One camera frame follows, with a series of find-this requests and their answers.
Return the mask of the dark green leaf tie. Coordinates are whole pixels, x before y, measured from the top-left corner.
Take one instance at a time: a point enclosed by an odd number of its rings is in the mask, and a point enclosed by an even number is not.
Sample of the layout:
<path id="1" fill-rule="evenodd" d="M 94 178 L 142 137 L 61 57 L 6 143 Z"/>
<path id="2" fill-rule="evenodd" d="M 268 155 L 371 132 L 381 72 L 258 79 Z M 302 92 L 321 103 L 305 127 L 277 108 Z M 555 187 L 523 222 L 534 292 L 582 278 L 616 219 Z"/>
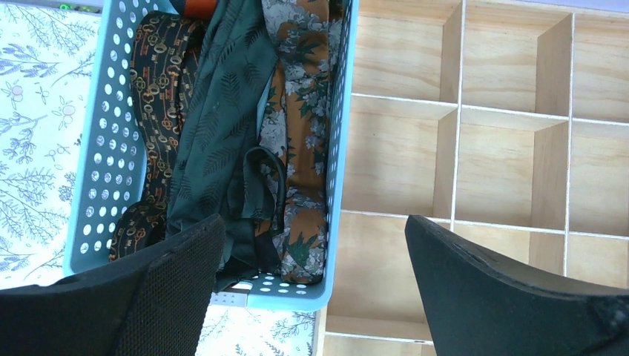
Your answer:
<path id="1" fill-rule="evenodd" d="M 283 193 L 260 172 L 270 159 L 257 143 L 258 105 L 277 64 L 259 1 L 220 1 L 202 42 L 197 79 L 171 180 L 167 234 L 214 214 L 225 224 L 225 246 L 214 291 L 220 292 L 279 263 L 265 228 Z"/>

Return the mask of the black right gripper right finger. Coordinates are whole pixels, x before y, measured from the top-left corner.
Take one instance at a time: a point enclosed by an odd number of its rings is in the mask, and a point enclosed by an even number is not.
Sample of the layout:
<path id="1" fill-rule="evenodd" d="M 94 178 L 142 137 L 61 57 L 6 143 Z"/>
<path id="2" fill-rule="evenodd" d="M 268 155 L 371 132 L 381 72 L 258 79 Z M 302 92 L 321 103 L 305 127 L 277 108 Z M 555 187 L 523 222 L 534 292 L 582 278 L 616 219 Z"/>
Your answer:
<path id="1" fill-rule="evenodd" d="M 559 276 L 420 215 L 406 244 L 438 355 L 626 355 L 628 291 Z"/>

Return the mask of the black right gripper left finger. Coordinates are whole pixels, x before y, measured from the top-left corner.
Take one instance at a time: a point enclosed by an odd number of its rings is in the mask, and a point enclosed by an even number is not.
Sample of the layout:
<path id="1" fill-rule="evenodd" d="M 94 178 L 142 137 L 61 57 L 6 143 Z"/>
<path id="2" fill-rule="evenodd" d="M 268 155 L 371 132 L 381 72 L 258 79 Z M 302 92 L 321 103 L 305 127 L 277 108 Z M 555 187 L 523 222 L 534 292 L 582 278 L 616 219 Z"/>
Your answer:
<path id="1" fill-rule="evenodd" d="M 218 215 L 50 286 L 1 291 L 3 355 L 194 355 L 225 245 Z"/>

